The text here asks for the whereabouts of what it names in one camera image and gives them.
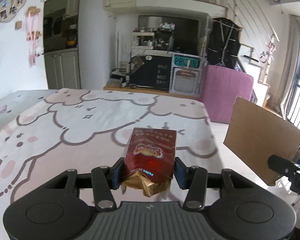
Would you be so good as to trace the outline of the pink hanging wall ornament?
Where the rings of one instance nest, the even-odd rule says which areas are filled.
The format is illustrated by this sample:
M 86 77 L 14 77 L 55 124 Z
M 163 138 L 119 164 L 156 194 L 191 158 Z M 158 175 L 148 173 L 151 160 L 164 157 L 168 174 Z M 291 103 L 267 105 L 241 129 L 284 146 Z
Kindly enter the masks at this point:
M 37 58 L 42 56 L 44 48 L 39 44 L 42 32 L 38 29 L 40 8 L 31 6 L 26 14 L 27 41 L 29 41 L 29 63 L 33 67 Z

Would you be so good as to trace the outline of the white shelf with items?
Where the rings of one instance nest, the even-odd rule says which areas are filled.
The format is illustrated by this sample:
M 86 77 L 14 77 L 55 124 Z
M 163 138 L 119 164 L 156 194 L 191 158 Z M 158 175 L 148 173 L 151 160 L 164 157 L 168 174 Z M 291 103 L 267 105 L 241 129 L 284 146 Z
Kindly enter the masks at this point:
M 133 31 L 132 32 L 132 49 L 154 49 L 155 32 Z

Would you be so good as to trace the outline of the staircase railing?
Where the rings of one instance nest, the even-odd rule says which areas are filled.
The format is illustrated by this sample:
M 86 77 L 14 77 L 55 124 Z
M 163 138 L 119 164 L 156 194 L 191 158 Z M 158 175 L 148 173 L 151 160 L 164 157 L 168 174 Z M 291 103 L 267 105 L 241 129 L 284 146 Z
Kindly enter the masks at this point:
M 226 17 L 243 28 L 252 46 L 279 42 L 280 38 L 257 0 L 193 0 L 218 5 L 226 9 Z

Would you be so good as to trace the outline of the wooden tv cabinet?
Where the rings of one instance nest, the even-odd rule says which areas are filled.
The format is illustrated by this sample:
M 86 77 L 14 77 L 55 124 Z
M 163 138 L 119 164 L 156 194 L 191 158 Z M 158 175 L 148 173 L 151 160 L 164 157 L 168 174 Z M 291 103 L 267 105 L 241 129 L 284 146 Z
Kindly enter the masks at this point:
M 129 93 L 144 93 L 144 94 L 171 96 L 174 98 L 191 99 L 197 101 L 199 100 L 199 98 L 195 96 L 173 94 L 173 93 L 169 93 L 168 90 L 158 90 L 153 88 L 143 88 L 143 87 L 131 88 L 129 86 L 121 88 L 119 85 L 106 85 L 104 86 L 103 90 L 129 92 Z

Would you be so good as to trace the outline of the black chalkboard sign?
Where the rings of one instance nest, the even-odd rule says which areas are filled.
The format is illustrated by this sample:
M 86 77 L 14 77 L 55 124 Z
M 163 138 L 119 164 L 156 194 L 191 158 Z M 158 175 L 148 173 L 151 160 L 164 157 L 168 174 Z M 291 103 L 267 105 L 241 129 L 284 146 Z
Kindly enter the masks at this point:
M 169 90 L 172 58 L 158 55 L 131 58 L 129 83 L 138 87 Z

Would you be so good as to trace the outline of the wooden stair steps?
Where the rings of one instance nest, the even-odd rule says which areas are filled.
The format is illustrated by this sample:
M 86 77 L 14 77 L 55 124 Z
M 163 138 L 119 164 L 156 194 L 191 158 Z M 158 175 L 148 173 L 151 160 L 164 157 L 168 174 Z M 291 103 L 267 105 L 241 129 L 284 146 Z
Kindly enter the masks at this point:
M 254 58 L 254 50 L 251 50 L 249 63 L 260 70 L 257 78 L 257 84 L 261 90 L 261 98 L 257 100 L 257 104 L 262 108 L 266 107 L 271 95 L 269 90 L 271 85 L 268 83 L 268 77 L 270 73 L 270 67 L 274 61 L 273 53 L 276 50 L 274 42 L 269 42 L 266 51 L 262 52 L 258 59 Z

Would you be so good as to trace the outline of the toy oven poison sign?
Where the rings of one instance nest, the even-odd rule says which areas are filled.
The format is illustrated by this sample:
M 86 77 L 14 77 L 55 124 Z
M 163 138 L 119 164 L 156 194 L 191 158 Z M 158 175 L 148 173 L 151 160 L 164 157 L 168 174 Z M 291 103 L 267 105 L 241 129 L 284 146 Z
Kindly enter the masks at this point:
M 173 53 L 169 93 L 198 98 L 202 86 L 201 57 Z

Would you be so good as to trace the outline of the red cigarette pack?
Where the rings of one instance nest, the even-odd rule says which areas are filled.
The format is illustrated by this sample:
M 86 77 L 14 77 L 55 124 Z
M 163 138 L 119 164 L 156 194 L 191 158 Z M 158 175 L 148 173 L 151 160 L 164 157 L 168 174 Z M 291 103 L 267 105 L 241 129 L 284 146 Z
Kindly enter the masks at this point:
M 126 147 L 121 185 L 163 198 L 173 178 L 177 132 L 170 129 L 134 128 Z

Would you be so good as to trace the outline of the brown cardboard box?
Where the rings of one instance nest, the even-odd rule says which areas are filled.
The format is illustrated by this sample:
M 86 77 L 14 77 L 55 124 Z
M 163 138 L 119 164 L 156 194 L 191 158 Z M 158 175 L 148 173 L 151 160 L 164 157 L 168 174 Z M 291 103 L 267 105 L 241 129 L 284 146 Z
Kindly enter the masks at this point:
M 268 186 L 274 186 L 281 175 L 268 167 L 268 158 L 277 155 L 296 160 L 300 130 L 270 111 L 237 97 L 224 145 Z

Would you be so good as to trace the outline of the cartoon print bed sheet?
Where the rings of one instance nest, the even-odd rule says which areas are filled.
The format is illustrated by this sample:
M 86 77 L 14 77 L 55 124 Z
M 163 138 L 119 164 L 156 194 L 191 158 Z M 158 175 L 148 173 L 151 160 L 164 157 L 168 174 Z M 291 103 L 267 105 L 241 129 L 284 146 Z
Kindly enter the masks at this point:
M 205 106 L 196 100 L 106 90 L 18 91 L 0 101 L 0 239 L 7 207 L 74 168 L 88 173 L 124 155 L 134 128 L 177 133 L 186 165 L 223 165 Z

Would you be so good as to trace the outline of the kitchen lower cabinet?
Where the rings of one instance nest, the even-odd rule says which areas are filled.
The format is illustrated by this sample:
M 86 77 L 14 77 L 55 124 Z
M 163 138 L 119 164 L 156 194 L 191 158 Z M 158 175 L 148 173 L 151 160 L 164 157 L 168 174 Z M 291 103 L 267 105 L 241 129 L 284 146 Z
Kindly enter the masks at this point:
M 44 54 L 47 84 L 50 89 L 81 89 L 78 49 Z

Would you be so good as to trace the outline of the pink upright mattress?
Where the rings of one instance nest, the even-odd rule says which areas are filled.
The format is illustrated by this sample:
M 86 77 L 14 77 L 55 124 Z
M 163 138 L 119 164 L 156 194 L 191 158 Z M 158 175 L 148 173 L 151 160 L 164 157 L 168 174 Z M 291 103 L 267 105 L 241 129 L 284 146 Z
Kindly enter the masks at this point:
M 205 105 L 212 122 L 229 124 L 237 97 L 249 100 L 252 76 L 234 69 L 207 65 L 203 69 L 199 101 Z

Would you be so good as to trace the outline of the beige curtain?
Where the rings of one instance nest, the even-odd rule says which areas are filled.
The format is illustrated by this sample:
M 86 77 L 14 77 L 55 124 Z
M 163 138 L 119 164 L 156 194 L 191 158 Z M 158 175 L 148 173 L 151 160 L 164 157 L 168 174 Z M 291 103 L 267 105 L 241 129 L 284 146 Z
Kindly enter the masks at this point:
M 274 99 L 274 107 L 278 112 L 281 113 L 284 119 L 287 115 L 288 103 L 292 94 L 293 83 L 298 69 L 299 53 L 300 18 L 290 15 L 287 51 L 285 54 L 285 61 L 279 88 Z

